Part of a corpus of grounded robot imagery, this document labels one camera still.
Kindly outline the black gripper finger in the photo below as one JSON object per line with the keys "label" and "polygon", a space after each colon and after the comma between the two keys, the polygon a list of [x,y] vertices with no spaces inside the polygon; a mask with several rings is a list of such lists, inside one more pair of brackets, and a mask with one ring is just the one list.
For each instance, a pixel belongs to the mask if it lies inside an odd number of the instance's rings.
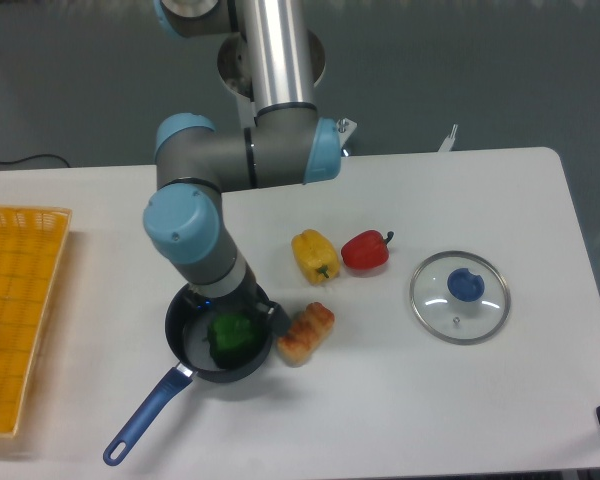
{"label": "black gripper finger", "polygon": [[291,329],[292,319],[280,304],[272,302],[268,311],[268,325],[274,335],[286,336]]}

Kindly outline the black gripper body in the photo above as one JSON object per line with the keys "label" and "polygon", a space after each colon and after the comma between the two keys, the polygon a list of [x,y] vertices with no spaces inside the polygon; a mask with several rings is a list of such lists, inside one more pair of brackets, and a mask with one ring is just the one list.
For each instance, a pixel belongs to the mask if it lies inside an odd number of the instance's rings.
{"label": "black gripper body", "polygon": [[183,289],[185,304],[195,313],[217,311],[221,313],[245,313],[266,315],[272,311],[270,301],[264,298],[253,283],[242,283],[237,289],[220,297],[205,296],[192,285]]}

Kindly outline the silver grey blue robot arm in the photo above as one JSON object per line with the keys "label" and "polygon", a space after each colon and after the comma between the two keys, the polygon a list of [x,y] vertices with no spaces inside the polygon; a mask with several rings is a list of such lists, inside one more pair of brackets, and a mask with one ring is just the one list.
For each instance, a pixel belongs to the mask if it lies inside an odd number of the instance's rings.
{"label": "silver grey blue robot arm", "polygon": [[181,113],[156,133],[157,190],[143,225],[157,251],[207,299],[245,307],[277,336],[288,315],[258,291],[227,231],[226,192],[335,178],[342,143],[314,101],[309,31],[299,1],[158,1],[161,24],[182,38],[234,33],[246,45],[252,122],[223,135],[204,116]]}

